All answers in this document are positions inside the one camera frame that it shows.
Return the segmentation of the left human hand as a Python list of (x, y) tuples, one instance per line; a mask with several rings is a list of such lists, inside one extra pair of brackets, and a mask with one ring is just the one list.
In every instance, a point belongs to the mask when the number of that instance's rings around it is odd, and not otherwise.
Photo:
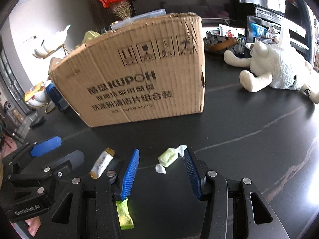
[(30, 219), (25, 220), (25, 223), (28, 225), (28, 232), (29, 234), (34, 237), (36, 232), (38, 231), (41, 221), (39, 217), (33, 217)]

